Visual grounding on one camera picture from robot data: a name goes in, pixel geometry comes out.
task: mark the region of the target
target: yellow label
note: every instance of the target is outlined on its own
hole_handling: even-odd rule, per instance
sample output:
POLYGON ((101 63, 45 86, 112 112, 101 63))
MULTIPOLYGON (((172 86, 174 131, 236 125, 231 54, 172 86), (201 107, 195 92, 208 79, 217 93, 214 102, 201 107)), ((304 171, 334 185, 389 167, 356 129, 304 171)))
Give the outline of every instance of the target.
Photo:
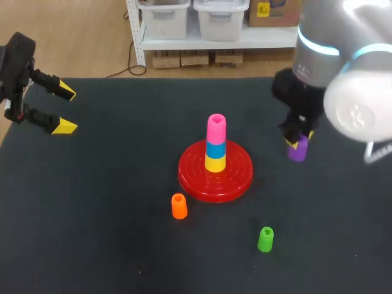
POLYGON ((269 17, 270 3, 259 3, 257 6, 257 17, 269 17))

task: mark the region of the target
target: wooden floor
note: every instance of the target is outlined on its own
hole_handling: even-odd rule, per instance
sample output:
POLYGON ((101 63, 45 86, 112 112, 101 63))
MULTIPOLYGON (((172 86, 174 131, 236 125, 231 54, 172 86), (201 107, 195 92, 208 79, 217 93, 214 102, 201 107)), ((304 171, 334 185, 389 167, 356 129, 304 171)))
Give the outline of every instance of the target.
MULTIPOLYGON (((106 77, 126 68, 132 41, 125 0, 1 0, 0 44, 20 31, 37 42, 36 67, 59 77, 106 77)), ((242 69, 154 70, 142 78, 267 77, 291 65, 293 50, 246 51, 242 69)), ((133 77, 128 72, 118 77, 133 77)), ((0 142, 9 122, 0 116, 0 142)))

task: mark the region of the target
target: black table mat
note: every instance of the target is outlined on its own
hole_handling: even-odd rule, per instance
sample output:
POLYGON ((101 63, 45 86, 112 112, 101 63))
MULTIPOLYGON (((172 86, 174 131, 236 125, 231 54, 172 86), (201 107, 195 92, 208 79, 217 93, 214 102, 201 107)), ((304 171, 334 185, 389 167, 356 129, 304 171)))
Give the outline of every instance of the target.
POLYGON ((71 136, 23 123, 0 147, 0 293, 389 293, 392 158, 322 119, 307 160, 287 159, 287 109, 270 79, 66 80, 71 103, 26 100, 78 124, 71 136), (181 153, 212 113, 254 163, 254 183, 220 205, 180 192, 181 153), (257 250, 264 226, 273 250, 257 250))

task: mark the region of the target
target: storage bin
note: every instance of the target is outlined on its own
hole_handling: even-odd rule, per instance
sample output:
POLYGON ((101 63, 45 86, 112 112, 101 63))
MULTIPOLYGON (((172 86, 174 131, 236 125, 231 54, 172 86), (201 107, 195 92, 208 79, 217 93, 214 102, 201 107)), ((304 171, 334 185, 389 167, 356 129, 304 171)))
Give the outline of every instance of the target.
POLYGON ((198 11, 202 39, 207 41, 238 41, 243 29, 244 12, 250 0, 194 0, 198 11))
POLYGON ((138 2, 137 6, 141 10, 150 38, 186 37, 187 8, 190 6, 190 0, 148 0, 146 3, 138 2))

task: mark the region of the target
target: black cable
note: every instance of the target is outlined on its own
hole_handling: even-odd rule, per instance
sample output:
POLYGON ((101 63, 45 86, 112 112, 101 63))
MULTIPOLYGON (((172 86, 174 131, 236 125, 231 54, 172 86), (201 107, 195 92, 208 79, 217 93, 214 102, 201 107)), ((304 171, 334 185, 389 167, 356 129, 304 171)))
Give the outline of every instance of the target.
MULTIPOLYGON (((125 19, 125 20, 127 20, 127 19, 129 18, 129 16, 126 16, 127 13, 128 13, 128 11, 126 11, 126 12, 124 13, 124 15, 122 16, 122 18, 125 19)), ((144 75, 144 74, 146 73, 147 68, 146 68, 145 66, 130 66, 130 62, 131 62, 130 58, 131 58, 131 56, 132 56, 132 46, 133 46, 133 45, 134 45, 134 41, 132 41, 132 43, 131 43, 130 46, 129 46, 129 56, 128 56, 127 68, 124 69, 124 70, 122 70, 122 71, 120 71, 120 72, 114 73, 113 75, 108 75, 106 78, 111 78, 111 77, 115 77, 115 76, 117 76, 117 75, 121 75, 123 72, 126 72, 127 70, 129 71, 129 73, 130 73, 131 75, 136 75, 136 76, 144 75), (136 67, 142 67, 144 71, 143 71, 142 73, 135 73, 135 72, 132 72, 132 69, 134 69, 134 68, 136 68, 136 67)))

